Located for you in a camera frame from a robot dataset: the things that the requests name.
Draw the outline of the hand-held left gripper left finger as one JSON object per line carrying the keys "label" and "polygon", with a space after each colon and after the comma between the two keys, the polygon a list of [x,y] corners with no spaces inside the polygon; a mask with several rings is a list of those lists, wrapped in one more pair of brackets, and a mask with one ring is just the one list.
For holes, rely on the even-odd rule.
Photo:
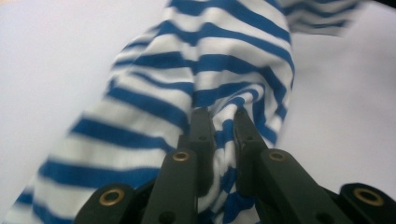
{"label": "hand-held left gripper left finger", "polygon": [[166,155],[141,224],[197,224],[198,198],[214,178],[215,134],[210,114],[191,114],[190,130],[179,137],[177,149]]}

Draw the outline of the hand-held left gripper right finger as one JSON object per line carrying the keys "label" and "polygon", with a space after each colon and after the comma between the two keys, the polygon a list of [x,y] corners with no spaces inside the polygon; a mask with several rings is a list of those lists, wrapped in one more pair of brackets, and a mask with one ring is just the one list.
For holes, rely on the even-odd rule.
{"label": "hand-held left gripper right finger", "polygon": [[264,143],[246,110],[236,112],[233,131],[236,189],[256,199],[262,224],[352,224],[297,160]]}

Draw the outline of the blue white striped baby romper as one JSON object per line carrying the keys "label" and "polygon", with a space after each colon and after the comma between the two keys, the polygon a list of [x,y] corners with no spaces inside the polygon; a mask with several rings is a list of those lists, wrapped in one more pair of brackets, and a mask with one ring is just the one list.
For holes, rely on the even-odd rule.
{"label": "blue white striped baby romper", "polygon": [[274,145],[294,80],[290,36],[336,35],[363,0],[170,0],[162,21],[118,55],[104,98],[88,108],[9,209],[3,224],[73,224],[104,185],[139,187],[209,110],[216,150],[199,224],[259,224],[235,190],[233,117],[244,108]]}

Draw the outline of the white table cover sheet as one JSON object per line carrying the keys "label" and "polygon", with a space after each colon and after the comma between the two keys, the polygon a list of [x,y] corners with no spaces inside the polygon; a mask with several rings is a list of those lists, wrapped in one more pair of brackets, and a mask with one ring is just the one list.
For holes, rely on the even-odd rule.
{"label": "white table cover sheet", "polygon": [[[109,68],[166,0],[0,0],[0,222]],[[365,3],[339,36],[292,38],[296,76],[278,147],[323,187],[396,199],[396,9]]]}

